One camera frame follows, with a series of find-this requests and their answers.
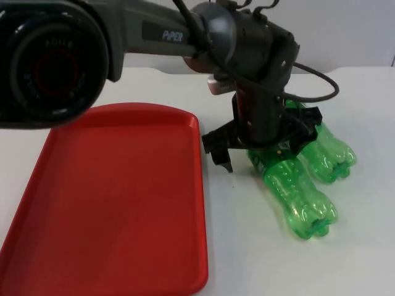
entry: red tray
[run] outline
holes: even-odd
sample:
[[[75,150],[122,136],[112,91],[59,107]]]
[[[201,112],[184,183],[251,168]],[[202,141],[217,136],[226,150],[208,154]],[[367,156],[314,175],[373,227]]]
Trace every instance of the red tray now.
[[[187,296],[207,274],[195,116],[115,104],[49,133],[0,253],[0,295]]]

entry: robotic arm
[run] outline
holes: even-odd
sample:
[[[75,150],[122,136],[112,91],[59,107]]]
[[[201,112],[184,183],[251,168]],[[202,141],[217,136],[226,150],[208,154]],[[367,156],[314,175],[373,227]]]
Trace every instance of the robotic arm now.
[[[182,56],[207,72],[212,94],[235,91],[234,120],[203,136],[215,164],[231,171],[228,149],[288,142],[297,154],[317,137],[318,108],[288,109],[286,100],[317,102],[337,84],[295,63],[291,32],[234,1],[178,11],[143,0],[0,0],[0,128],[50,128],[86,111],[105,81],[122,75],[125,53]],[[293,66],[326,79],[335,92],[303,98],[284,92]]]

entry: green bottle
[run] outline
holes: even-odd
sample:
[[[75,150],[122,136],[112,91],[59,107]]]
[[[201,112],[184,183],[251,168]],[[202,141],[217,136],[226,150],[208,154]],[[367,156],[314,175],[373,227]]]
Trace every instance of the green bottle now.
[[[286,221],[301,239],[325,236],[338,219],[335,206],[315,187],[288,147],[247,152],[266,186],[281,203]]]
[[[304,108],[302,104],[287,102],[289,108]],[[354,151],[343,141],[333,136],[322,123],[317,126],[318,138],[308,144],[299,154],[309,171],[323,183],[333,183],[350,175],[351,166],[357,158]]]

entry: white wall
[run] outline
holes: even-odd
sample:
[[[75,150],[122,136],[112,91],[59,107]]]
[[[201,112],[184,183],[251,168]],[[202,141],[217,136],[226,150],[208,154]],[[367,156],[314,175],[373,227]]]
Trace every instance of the white wall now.
[[[255,0],[251,7],[271,0]],[[172,0],[152,0],[174,7]],[[202,1],[185,0],[188,7]],[[280,0],[269,19],[292,31],[299,62],[321,71],[342,66],[389,66],[395,55],[395,0]],[[131,54],[126,66],[188,73],[177,57]]]

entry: table surface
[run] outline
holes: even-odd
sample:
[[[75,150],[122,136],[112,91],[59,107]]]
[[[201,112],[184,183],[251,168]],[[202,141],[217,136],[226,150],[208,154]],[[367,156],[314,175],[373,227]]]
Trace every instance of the table surface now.
[[[199,295],[394,295],[395,68],[340,68],[329,76],[341,94],[319,104],[324,121],[359,158],[347,180],[317,185],[336,205],[338,223],[323,239],[297,240],[243,151],[231,151],[233,174],[204,156],[209,281]],[[232,116],[231,94],[212,96],[206,78],[125,68],[96,105],[177,107],[194,113],[206,133]],[[310,75],[293,75],[287,91],[316,96],[331,89]],[[0,130],[1,242],[47,134]]]

